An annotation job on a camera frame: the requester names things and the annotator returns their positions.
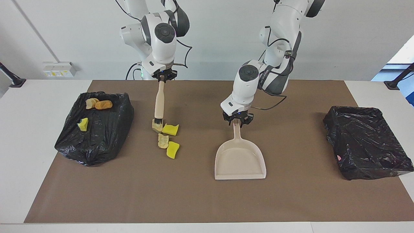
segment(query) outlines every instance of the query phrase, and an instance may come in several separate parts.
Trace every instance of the white table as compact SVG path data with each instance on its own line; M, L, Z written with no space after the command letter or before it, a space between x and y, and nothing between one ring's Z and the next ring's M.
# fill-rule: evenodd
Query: white table
M0 232L414 232L414 222L23 224L56 155L73 102L90 80L27 80L0 99ZM380 82L346 81L360 107L377 107L414 158L414 108ZM414 199L414 173L400 176Z

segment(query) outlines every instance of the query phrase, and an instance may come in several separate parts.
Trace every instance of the brush bristles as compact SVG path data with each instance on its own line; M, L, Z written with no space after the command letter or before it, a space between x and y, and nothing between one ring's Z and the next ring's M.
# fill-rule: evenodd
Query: brush bristles
M162 119L154 118L155 124L162 124Z

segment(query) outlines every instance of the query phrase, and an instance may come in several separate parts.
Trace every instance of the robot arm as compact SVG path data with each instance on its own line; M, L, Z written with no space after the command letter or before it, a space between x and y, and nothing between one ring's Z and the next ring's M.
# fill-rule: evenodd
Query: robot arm
M232 94L220 104L225 120L230 123L233 119L240 119L241 124L249 124L253 114L248 110L257 89L271 96L284 92L301 42L300 22L303 16L314 17L324 1L277 1L270 26L260 31L262 43L267 47L265 58L246 62L239 69Z
M163 12L150 14L145 0L124 0L127 12L139 23L121 28L120 36L125 44L135 48L142 61L145 79L174 79L172 70L177 37L187 34L190 23L176 0L161 0Z

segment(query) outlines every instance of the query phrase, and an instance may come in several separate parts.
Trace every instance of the black plastic bag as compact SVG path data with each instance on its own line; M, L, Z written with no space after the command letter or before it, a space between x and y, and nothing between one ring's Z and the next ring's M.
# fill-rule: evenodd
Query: black plastic bag
M323 122L346 179L373 180L414 171L379 109L333 106Z
M113 106L104 110L86 109L85 101L89 98L110 100ZM82 132L77 123L86 117L87 131ZM66 118L55 149L85 166L114 159L127 138L133 118L134 108L127 93L82 93Z

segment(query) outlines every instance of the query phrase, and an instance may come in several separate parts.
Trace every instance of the beige dustpan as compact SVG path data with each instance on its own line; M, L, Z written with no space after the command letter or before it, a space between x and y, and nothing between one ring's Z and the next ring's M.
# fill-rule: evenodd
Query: beige dustpan
M264 179L266 165L260 149L240 136L240 121L233 120L234 139L223 143L216 154L216 180Z

